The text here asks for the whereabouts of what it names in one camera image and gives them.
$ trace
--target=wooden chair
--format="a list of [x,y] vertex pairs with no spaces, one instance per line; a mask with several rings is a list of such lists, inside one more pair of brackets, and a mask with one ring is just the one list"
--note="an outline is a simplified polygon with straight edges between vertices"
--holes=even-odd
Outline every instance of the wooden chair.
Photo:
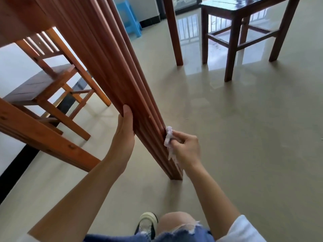
[[[208,39],[228,48],[228,56],[225,68],[224,81],[232,80],[233,67],[236,59],[236,52],[248,46],[256,44],[269,37],[276,37],[271,55],[270,62],[277,60],[280,49],[285,40],[288,28],[292,22],[294,13],[298,6],[299,0],[289,0],[279,29],[270,31],[249,24],[250,16],[265,8],[271,7],[285,0],[207,0],[202,2],[202,63],[206,64],[208,59]],[[232,20],[231,26],[219,31],[208,33],[209,14],[224,19]],[[263,33],[264,35],[255,40],[246,42],[248,29]],[[215,36],[230,30],[229,42],[216,38]]]
[[[87,100],[95,92],[101,100],[109,106],[111,101],[102,92],[99,86],[93,81],[89,73],[83,68],[71,51],[67,48],[64,42],[60,39],[54,29],[49,29],[39,34],[34,34],[26,39],[17,41],[16,44],[38,64],[43,71],[28,79],[18,88],[6,95],[3,99],[29,114],[33,118],[45,124],[47,127],[56,131],[58,134],[63,132],[50,124],[50,122],[62,122],[79,136],[88,140],[90,134],[77,125],[73,118],[86,104]],[[70,62],[66,65],[50,67],[44,59],[51,58],[58,55],[64,55]],[[91,89],[73,91],[66,82],[72,78],[76,73],[79,73],[83,79],[90,85]],[[51,104],[48,99],[54,95],[60,88],[65,90],[63,96],[68,93],[71,94],[79,105],[68,117],[63,114],[55,105]],[[79,94],[87,93],[82,99]],[[25,105],[39,105],[46,112],[54,117],[38,116],[26,107]]]

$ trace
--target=forearm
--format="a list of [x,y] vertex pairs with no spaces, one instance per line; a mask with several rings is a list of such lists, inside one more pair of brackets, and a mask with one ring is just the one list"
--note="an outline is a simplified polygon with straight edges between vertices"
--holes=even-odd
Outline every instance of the forearm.
[[240,216],[239,211],[201,164],[186,173],[194,185],[214,239],[220,239]]
[[118,178],[106,157],[29,232],[41,242],[81,242]]

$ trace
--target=table top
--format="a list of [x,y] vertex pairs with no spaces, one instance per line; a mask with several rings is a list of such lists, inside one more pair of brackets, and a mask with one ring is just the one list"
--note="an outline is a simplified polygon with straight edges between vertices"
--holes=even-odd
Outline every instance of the table top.
[[261,0],[207,0],[201,2],[201,5],[235,11],[259,1]]

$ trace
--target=shoe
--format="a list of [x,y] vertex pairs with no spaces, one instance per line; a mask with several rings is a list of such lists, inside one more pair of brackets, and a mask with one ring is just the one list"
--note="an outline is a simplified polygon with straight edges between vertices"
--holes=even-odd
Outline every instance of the shoe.
[[151,240],[155,238],[155,231],[157,228],[158,220],[152,212],[145,212],[139,218],[139,223],[136,228],[135,234],[147,233]]

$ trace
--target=finger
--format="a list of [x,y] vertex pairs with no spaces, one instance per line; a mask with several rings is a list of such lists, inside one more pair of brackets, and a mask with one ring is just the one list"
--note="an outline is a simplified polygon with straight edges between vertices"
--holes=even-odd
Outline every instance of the finger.
[[190,135],[190,134],[187,134],[187,133],[184,133],[184,132],[178,132],[178,131],[175,131],[175,130],[173,130],[173,136],[179,138],[180,140],[183,140],[183,142],[186,139],[192,137],[192,135]]
[[133,115],[131,108],[128,105],[123,106],[123,123],[122,128],[125,131],[133,132]]
[[118,126],[116,129],[116,134],[120,131],[121,127],[122,127],[122,122],[123,122],[123,117],[121,116],[121,114],[118,115]]
[[173,148],[176,150],[178,149],[182,144],[179,143],[176,139],[172,139],[171,140],[171,145],[173,146]]

